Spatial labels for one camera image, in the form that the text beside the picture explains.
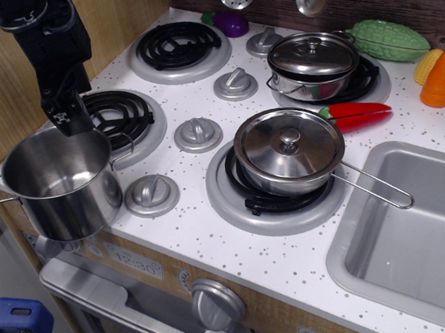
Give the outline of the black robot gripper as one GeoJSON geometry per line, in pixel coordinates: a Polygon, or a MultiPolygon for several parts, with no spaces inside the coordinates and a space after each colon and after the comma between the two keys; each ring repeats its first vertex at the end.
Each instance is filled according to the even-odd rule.
{"type": "Polygon", "coordinates": [[[92,56],[86,27],[72,0],[34,0],[9,30],[36,71],[47,117],[65,136],[93,129],[80,94],[91,89],[84,62],[92,56]]]}

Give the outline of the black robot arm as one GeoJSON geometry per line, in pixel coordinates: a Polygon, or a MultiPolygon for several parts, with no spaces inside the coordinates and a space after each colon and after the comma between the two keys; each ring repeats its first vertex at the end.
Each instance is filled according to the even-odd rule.
{"type": "Polygon", "coordinates": [[[73,1],[0,0],[0,29],[13,34],[33,66],[42,110],[59,131],[91,131],[81,94],[91,90],[84,62],[92,48],[73,1]]]}

